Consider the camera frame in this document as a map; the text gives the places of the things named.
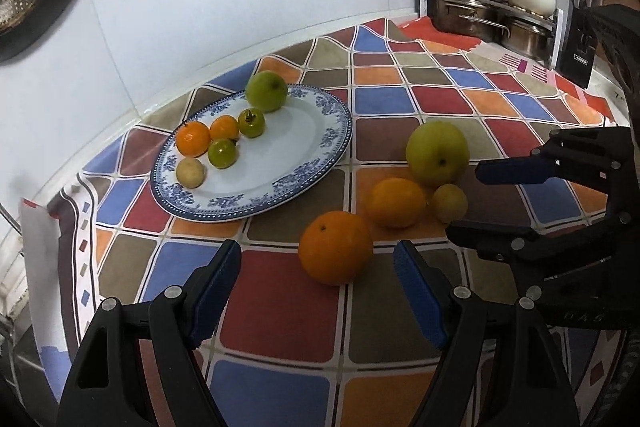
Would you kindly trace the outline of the small yellow lemon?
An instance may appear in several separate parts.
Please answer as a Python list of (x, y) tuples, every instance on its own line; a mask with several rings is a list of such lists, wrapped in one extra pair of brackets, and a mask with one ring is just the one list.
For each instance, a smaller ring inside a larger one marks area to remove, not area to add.
[(437, 220), (444, 225), (462, 220), (469, 208), (465, 193), (451, 183), (440, 186), (434, 192), (430, 205)]

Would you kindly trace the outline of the steel cooking pot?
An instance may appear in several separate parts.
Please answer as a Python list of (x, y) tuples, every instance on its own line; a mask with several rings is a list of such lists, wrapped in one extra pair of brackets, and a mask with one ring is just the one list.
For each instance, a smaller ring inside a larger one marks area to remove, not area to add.
[(511, 31), (498, 22), (499, 12), (476, 0), (426, 0), (433, 26), (442, 32), (499, 42)]

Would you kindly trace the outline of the small green fruit with stem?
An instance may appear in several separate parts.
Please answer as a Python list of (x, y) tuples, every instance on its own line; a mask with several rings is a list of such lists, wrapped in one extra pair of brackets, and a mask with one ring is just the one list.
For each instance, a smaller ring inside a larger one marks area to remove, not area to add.
[(264, 113), (258, 108), (249, 107), (243, 109), (238, 116), (239, 132), (248, 139), (255, 139), (261, 136), (266, 127)]

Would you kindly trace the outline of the small yellow-green fruit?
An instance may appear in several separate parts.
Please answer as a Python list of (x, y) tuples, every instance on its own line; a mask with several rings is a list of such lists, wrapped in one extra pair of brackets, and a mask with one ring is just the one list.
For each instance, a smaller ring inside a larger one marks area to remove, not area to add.
[(369, 218), (380, 227), (405, 229), (424, 215), (426, 196), (419, 184), (405, 178), (387, 178), (371, 188), (366, 202)]

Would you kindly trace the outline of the large orange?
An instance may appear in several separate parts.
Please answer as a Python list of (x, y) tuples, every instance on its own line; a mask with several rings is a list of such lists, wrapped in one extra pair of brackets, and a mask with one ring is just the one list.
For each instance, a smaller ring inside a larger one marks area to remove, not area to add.
[(311, 222), (299, 239), (298, 259), (315, 281), (352, 283), (373, 257), (373, 239), (362, 218), (333, 210)]

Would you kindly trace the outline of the small orange with stem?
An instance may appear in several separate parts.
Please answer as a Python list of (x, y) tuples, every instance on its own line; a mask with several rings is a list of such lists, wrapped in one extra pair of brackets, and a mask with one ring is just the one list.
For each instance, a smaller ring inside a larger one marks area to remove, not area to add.
[(208, 151), (209, 127), (201, 121), (183, 122), (176, 132), (175, 142), (184, 157), (198, 158)]

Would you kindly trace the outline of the blue white porcelain plate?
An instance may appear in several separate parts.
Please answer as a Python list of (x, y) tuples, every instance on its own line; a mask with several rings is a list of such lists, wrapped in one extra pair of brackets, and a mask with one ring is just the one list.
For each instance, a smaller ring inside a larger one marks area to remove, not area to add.
[(352, 115), (336, 96), (291, 84), (288, 99), (265, 116), (262, 135), (242, 135), (235, 162), (224, 169), (206, 155), (198, 158), (204, 180), (197, 187), (178, 181), (184, 156), (172, 132), (150, 173), (157, 204), (171, 215), (195, 222), (227, 222), (255, 216), (288, 202), (320, 181), (343, 157), (352, 137)]

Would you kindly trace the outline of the black box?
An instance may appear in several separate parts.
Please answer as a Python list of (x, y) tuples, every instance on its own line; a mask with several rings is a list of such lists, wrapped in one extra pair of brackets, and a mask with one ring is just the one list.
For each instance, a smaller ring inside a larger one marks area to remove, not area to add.
[(598, 39), (586, 12), (573, 8), (564, 40), (561, 44), (556, 71), (576, 86), (588, 87)]

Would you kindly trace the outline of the green apple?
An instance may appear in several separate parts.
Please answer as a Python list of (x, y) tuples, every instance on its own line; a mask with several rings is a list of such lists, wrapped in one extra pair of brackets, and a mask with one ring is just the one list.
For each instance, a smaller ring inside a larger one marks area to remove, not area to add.
[(250, 77), (245, 87), (245, 98), (251, 106), (265, 113), (282, 107), (288, 98), (288, 84), (276, 72), (264, 70)]

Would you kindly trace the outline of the small orange mandarin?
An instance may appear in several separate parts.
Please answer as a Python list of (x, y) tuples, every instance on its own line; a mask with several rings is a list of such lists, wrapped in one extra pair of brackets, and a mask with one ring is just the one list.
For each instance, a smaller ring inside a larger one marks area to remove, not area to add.
[(219, 116), (210, 124), (209, 136), (212, 141), (230, 140), (236, 142), (240, 139), (238, 122), (231, 115)]

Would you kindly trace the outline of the large yellow pear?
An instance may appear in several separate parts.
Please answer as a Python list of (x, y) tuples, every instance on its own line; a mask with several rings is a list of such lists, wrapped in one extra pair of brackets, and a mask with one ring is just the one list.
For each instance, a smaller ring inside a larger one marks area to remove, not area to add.
[(406, 159), (420, 183), (433, 188), (454, 183), (469, 166), (468, 141), (454, 124), (430, 120), (409, 136)]

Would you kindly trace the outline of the small tan round fruit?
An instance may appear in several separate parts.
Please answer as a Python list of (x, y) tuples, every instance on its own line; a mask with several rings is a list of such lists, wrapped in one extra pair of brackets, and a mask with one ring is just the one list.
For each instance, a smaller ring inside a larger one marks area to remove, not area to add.
[(175, 170), (177, 181), (186, 188), (197, 188), (206, 179), (206, 168), (196, 158), (186, 157), (178, 162)]

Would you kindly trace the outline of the small dark green fruit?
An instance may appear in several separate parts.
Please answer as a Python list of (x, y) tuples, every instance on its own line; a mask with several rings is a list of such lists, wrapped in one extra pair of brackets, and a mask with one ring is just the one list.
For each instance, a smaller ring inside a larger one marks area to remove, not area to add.
[(226, 138), (213, 140), (209, 144), (207, 158), (209, 164), (217, 169), (231, 167), (238, 159), (235, 142)]

